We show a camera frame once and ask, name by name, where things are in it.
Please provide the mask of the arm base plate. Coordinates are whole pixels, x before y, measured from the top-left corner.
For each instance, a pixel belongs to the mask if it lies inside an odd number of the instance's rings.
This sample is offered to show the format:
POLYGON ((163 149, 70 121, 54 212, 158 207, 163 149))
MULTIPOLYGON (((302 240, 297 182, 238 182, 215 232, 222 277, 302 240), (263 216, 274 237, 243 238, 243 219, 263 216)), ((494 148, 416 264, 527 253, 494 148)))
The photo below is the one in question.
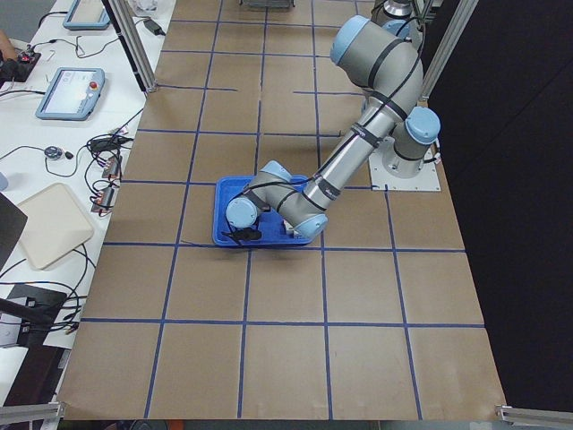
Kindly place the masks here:
POLYGON ((372 188, 380 191, 439 192, 441 190, 437 165, 426 163, 432 155, 426 151, 417 161, 406 161, 393 149, 376 150, 369 158, 372 188))

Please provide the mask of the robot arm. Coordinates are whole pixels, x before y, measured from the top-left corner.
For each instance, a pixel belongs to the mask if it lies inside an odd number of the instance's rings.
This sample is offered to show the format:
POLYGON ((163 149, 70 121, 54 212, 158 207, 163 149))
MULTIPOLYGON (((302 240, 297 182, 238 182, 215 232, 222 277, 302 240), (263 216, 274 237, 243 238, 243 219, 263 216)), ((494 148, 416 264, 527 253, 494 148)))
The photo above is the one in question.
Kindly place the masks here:
POLYGON ((296 181, 277 161, 268 162, 235 193, 224 210, 223 235, 242 245, 258 241, 262 214, 275 211, 293 230, 313 240, 327 226, 327 208, 346 183, 388 139, 398 157, 423 159, 440 131, 439 118, 419 107, 422 49, 362 15, 338 30, 330 59, 355 86, 370 92, 361 117, 353 123, 327 160, 306 181, 296 181))
POLYGON ((423 9, 416 1, 376 0, 371 10, 371 20, 399 39, 411 42, 420 49, 423 42, 423 9))

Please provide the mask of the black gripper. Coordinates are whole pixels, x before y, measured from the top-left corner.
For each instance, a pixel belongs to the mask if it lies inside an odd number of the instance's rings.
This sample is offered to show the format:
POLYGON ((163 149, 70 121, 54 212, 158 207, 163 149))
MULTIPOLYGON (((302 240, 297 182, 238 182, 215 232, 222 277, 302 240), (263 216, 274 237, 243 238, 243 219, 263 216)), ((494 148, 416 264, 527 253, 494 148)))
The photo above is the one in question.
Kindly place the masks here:
POLYGON ((262 233, 254 228, 239 228, 229 232, 223 232, 223 236, 232 240, 235 244, 241 245, 243 242, 259 241, 262 233))

